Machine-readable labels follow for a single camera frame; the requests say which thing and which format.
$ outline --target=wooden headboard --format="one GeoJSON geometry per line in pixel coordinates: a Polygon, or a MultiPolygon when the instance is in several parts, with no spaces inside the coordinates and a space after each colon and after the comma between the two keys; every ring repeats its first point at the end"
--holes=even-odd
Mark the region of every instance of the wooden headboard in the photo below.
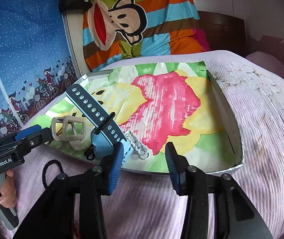
{"type": "Polygon", "coordinates": [[[229,50],[246,56],[245,22],[242,19],[211,12],[198,12],[211,50],[229,50]]]}

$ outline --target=pink paint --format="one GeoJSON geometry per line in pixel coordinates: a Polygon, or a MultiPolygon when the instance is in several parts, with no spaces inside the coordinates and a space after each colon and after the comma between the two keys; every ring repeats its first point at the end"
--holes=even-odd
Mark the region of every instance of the pink paint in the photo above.
{"type": "Polygon", "coordinates": [[[186,136],[184,121],[201,105],[200,99],[187,85],[187,77],[176,72],[157,76],[138,76],[132,85],[139,87],[147,100],[120,125],[123,131],[131,129],[157,155],[168,136],[186,136]]]}

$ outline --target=watercolor painting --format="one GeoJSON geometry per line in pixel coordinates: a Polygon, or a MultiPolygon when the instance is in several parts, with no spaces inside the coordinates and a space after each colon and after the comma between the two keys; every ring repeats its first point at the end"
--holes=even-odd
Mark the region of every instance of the watercolor painting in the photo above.
{"type": "MultiPolygon", "coordinates": [[[[227,169],[235,158],[204,62],[154,63],[115,68],[108,76],[80,82],[107,112],[115,112],[122,131],[132,130],[150,149],[142,160],[131,155],[123,168],[135,171],[168,172],[164,148],[172,141],[180,155],[205,172],[227,169]]],[[[63,95],[32,124],[50,126],[53,117],[82,116],[63,95]]],[[[86,119],[87,128],[93,125],[86,119]]],[[[90,136],[85,143],[90,145],[90,136]]],[[[85,159],[82,151],[66,142],[50,143],[74,157],[85,159]]]]}

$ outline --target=polka dot fabric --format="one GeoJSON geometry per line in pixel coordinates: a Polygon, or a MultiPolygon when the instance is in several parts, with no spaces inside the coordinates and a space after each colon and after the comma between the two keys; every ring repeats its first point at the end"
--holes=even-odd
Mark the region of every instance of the polka dot fabric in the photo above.
{"type": "MultiPolygon", "coordinates": [[[[22,123],[76,80],[58,2],[0,0],[0,79],[22,123]]],[[[0,138],[20,128],[0,90],[0,138]]]]}

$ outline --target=white plastic part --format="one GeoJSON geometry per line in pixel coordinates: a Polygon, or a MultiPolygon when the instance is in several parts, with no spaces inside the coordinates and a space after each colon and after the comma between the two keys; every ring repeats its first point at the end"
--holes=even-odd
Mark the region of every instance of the white plastic part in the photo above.
{"type": "Polygon", "coordinates": [[[149,149],[144,145],[140,139],[132,132],[128,130],[124,132],[127,139],[133,148],[133,151],[139,155],[141,159],[146,159],[149,156],[149,149]]]}
{"type": "Polygon", "coordinates": [[[86,123],[83,118],[78,118],[74,116],[63,116],[63,117],[56,117],[52,119],[51,123],[51,131],[52,131],[52,136],[55,141],[66,141],[66,142],[71,142],[70,146],[75,149],[75,150],[82,150],[80,148],[81,141],[84,140],[86,136],[86,123]],[[62,124],[62,129],[60,132],[57,133],[56,130],[56,124],[60,123],[62,124]],[[83,126],[82,133],[77,134],[76,128],[75,128],[75,123],[80,123],[83,126]],[[68,124],[71,125],[72,130],[74,135],[68,136],[66,134],[68,124]]]}

